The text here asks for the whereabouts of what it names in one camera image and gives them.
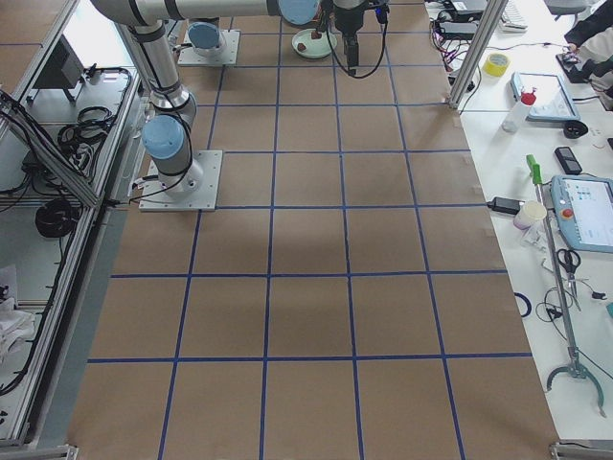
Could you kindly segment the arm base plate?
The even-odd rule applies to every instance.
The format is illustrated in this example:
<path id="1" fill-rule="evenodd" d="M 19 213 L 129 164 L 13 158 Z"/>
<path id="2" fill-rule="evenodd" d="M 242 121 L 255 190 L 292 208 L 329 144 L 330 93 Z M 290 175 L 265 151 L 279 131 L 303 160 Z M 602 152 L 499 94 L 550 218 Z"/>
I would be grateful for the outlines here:
<path id="1" fill-rule="evenodd" d="M 180 45 L 180 66 L 219 67 L 234 65 L 238 56 L 240 31 L 221 30 L 210 23 L 194 23 Z"/>
<path id="2" fill-rule="evenodd" d="M 216 207 L 219 179 L 222 167 L 222 150 L 198 150 L 193 155 L 193 165 L 181 183 L 171 190 L 169 177 L 145 184 L 139 200 L 142 212 L 213 211 Z"/>

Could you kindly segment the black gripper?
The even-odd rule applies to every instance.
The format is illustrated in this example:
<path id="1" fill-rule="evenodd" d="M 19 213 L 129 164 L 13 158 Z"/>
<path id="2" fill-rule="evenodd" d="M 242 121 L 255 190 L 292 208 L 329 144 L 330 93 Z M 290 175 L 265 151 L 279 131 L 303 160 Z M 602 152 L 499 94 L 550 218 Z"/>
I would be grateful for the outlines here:
<path id="1" fill-rule="evenodd" d="M 341 32 L 346 46 L 347 72 L 355 75 L 359 66 L 359 43 L 357 34 L 364 25 L 366 11 L 374 11 L 379 24 L 388 22 L 388 1 L 372 0 L 333 0 L 335 28 Z"/>

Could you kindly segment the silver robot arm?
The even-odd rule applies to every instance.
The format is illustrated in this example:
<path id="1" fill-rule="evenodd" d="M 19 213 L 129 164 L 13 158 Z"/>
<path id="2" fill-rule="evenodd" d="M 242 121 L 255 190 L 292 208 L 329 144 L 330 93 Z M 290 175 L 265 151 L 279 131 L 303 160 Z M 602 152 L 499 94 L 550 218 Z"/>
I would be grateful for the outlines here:
<path id="1" fill-rule="evenodd" d="M 346 58 L 341 70 L 357 80 L 372 74 L 356 73 L 360 65 L 358 32 L 368 11 L 375 13 L 379 25 L 388 27 L 390 9 L 387 1 L 280 1 L 278 6 L 281 16 L 289 23 L 300 26 L 315 24 L 314 28 L 293 36 L 292 48 L 299 56 L 310 59 L 332 56 L 335 62 L 339 62 L 335 51 L 336 38 L 331 32 L 336 29 L 342 36 Z M 204 58 L 217 58 L 229 48 L 228 38 L 232 33 L 232 30 L 221 30 L 214 19 L 198 19 L 188 26 L 186 46 Z"/>
<path id="2" fill-rule="evenodd" d="M 202 168 L 194 159 L 191 130 L 197 112 L 183 85 L 163 22 L 226 16 L 281 16 L 302 25 L 313 18 L 317 1 L 95 1 L 93 6 L 125 32 L 124 45 L 147 82 L 155 110 L 142 130 L 143 145 L 158 171 L 160 190 L 144 198 L 193 196 Z"/>

